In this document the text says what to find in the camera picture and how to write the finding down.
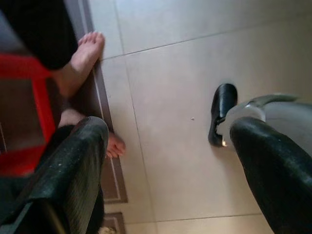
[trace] tile grout line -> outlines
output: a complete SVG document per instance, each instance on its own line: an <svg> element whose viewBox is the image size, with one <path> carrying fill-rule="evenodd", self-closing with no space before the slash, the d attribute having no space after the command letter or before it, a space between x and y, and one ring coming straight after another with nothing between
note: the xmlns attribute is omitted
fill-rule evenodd
<svg viewBox="0 0 312 234"><path fill-rule="evenodd" d="M164 222L175 222L175 221L187 221L187 220L199 220L199 219L214 219L214 218L230 218L230 217L246 217L246 216L261 216L262 213L251 213L251 214L234 214L225 216L212 216L212 217L200 217L200 218L181 218L181 219L168 219L154 221L154 223L164 223ZM135 223L125 223L125 225L131 224L142 224L142 223L152 223L152 222L135 222Z"/></svg>
<svg viewBox="0 0 312 234"><path fill-rule="evenodd" d="M119 19L119 14L118 14L118 7L117 7L116 0L112 0L112 1L114 1L113 5L114 5L114 11L115 11L115 14L116 14L118 34L119 34L119 38L120 38L122 54L124 55L125 54L125 49L124 49L124 41L123 41L123 37L122 37L122 32L121 32L121 25L120 25L120 19Z"/></svg>
<svg viewBox="0 0 312 234"><path fill-rule="evenodd" d="M132 90L131 90L131 86L130 86L129 71L128 71L128 66L127 66L126 59L124 60L124 64L125 64L125 68L126 68L126 75L127 75L128 86L129 86L129 90L130 90L130 98L131 98L131 102L132 102L132 109L133 109L133 113L134 113L134 116L135 116L136 131L137 131L137 136L138 136L138 140L139 140L139 144L140 144L140 151L141 151L141 155L142 155L141 157L142 157L143 166L144 166L144 174L145 174L145 178L146 178L146 182L147 182L147 186L148 186L148 194L149 194L149 199L150 199L153 223L155 223L156 233L158 233L158 227L157 227L157 224L156 224L155 209L154 209L154 205L153 205L153 202L152 202L151 185L150 185L150 182L148 180L146 166L145 166L145 160L144 160L144 155L143 155L143 148L142 148L141 137L140 137L140 133L139 133L139 130L138 130L138 125L137 125L137 115L136 115L136 111L135 111L135 107L134 107L134 103L133 103L133 96L132 96Z"/></svg>
<svg viewBox="0 0 312 234"><path fill-rule="evenodd" d="M169 44L164 44L164 45L155 46L155 47L151 47L151 48L147 48L147 49L137 50L137 51L133 51L133 52L129 52L129 53L124 53L123 40L122 40L122 38L120 38L120 40L121 40L121 47L123 49L123 54L117 55L117 56L112 56L112 57L109 57L109 58L104 58L102 60L118 58L118 57L122 57L122 56L126 56L126 55L133 55L133 54L136 54L136 53L150 51L150 50L158 49L158 48L161 48L161 47L167 47L167 46L172 46L172 45L176 45L176 44L182 44L184 42L189 42L189 41L192 41L192 40L204 39L204 38L219 36L219 35L223 35L223 34L226 34L226 33L234 33L234 32L244 31L244 30L248 30L248 29L252 29L252 28L268 26L268 25L271 25L271 24L274 24L274 23L279 23L279 22L284 22L284 21L292 21L292 20L295 20L295 19L298 19L298 18L301 18L301 17L311 16L311 15L312 15L312 12L296 14L294 16L286 17L286 18L283 18L283 19L269 20L269 21L266 21L266 22L260 22L258 24L256 23L254 25L249 25L249 26L236 28L236 29L232 29L232 30L228 30L228 31L222 31L222 32L213 33L213 34L204 35L204 36L199 36L199 37L195 37L195 38L191 38L191 39L186 39L186 40L181 40L181 41L177 41L177 42L172 42L172 43L169 43Z"/></svg>

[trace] black pants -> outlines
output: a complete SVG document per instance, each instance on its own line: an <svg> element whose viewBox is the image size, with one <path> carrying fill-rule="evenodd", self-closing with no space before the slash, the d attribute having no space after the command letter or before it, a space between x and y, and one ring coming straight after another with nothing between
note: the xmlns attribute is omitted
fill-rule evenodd
<svg viewBox="0 0 312 234"><path fill-rule="evenodd" d="M62 68L77 50L63 0L0 0L0 10L47 69Z"/></svg>
<svg viewBox="0 0 312 234"><path fill-rule="evenodd" d="M38 170L40 166L48 159L55 149L70 135L70 132L74 128L74 125L67 125L58 128L52 135L49 143L47 144L44 153L41 156L40 162L36 168ZM97 195L96 202L90 217L89 225L86 234L96 234L102 225L104 218L104 202L103 193L100 189Z"/></svg>
<svg viewBox="0 0 312 234"><path fill-rule="evenodd" d="M311 234L311 156L286 135L250 117L232 125L231 140L274 233Z"/></svg>
<svg viewBox="0 0 312 234"><path fill-rule="evenodd" d="M44 153L41 156L40 162L36 171L45 163L45 161L54 153L56 148L70 135L74 125L67 125L58 128L52 135L51 140L47 144ZM0 220L7 217L8 211L11 210L12 205L16 202L17 197L29 183L31 176L21 178L0 178ZM96 202L90 217L86 234L96 234L102 226L104 217L104 202L103 193L99 189Z"/></svg>

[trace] person's leg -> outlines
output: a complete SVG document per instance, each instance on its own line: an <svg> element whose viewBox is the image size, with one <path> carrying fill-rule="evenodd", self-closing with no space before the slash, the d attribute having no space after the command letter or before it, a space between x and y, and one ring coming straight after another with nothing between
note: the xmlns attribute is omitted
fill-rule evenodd
<svg viewBox="0 0 312 234"><path fill-rule="evenodd" d="M37 168L39 168L53 153L53 151L70 135L70 132L73 130L74 126L84 118L84 115L74 109L66 109L62 112L58 124L58 129L52 135L51 140L47 144ZM125 143L114 133L109 132L106 155L110 158L119 157L125 153L125 150Z"/></svg>
<svg viewBox="0 0 312 234"><path fill-rule="evenodd" d="M288 95L263 96L238 106L236 100L233 85L216 91L210 143L236 150L275 233L311 233L312 159L301 147L309 148L312 107L291 103L295 98Z"/></svg>
<svg viewBox="0 0 312 234"><path fill-rule="evenodd" d="M233 123L231 140L274 233L312 233L311 156L286 135L251 117Z"/></svg>
<svg viewBox="0 0 312 234"><path fill-rule="evenodd" d="M72 96L104 47L101 33L79 44L62 0L0 0L0 9L26 47L52 72L60 93Z"/></svg>

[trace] beige floor tile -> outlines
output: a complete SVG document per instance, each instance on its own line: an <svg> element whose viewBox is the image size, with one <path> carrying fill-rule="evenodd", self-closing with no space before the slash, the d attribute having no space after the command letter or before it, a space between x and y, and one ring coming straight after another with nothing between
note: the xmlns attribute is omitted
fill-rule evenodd
<svg viewBox="0 0 312 234"><path fill-rule="evenodd" d="M273 234L262 215L157 223L159 234Z"/></svg>
<svg viewBox="0 0 312 234"><path fill-rule="evenodd" d="M126 225L127 234L157 234L155 223L135 223Z"/></svg>
<svg viewBox="0 0 312 234"><path fill-rule="evenodd" d="M116 0L125 53L312 11L309 0Z"/></svg>
<svg viewBox="0 0 312 234"><path fill-rule="evenodd" d="M122 55L114 0L89 0L94 30L106 37L104 58Z"/></svg>
<svg viewBox="0 0 312 234"><path fill-rule="evenodd" d="M123 57L104 60L104 82L115 132L124 139L127 154L120 158L129 203L106 205L106 212L119 212L126 223L151 222L153 214L137 133L131 93Z"/></svg>
<svg viewBox="0 0 312 234"><path fill-rule="evenodd" d="M239 101L273 92L312 101L311 20L126 56L156 221L259 213L236 155L207 141L213 95L231 82Z"/></svg>

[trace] black fabric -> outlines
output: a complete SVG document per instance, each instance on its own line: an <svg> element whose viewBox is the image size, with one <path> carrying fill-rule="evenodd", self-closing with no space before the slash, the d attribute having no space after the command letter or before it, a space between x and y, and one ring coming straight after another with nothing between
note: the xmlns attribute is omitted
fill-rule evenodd
<svg viewBox="0 0 312 234"><path fill-rule="evenodd" d="M47 69L62 68L77 50L63 0L0 0L0 10Z"/></svg>
<svg viewBox="0 0 312 234"><path fill-rule="evenodd" d="M44 199L53 205L71 233L85 230L96 234L104 216L100 175L107 142L108 128L97 117L85 118L75 127L59 128L21 192L21 186L16 188L8 180L0 183L7 185L1 190L10 190L8 199L0 201L5 207L0 224L9 225L27 202Z"/></svg>
<svg viewBox="0 0 312 234"><path fill-rule="evenodd" d="M312 158L287 136L245 117L231 140L250 189L276 234L312 233Z"/></svg>

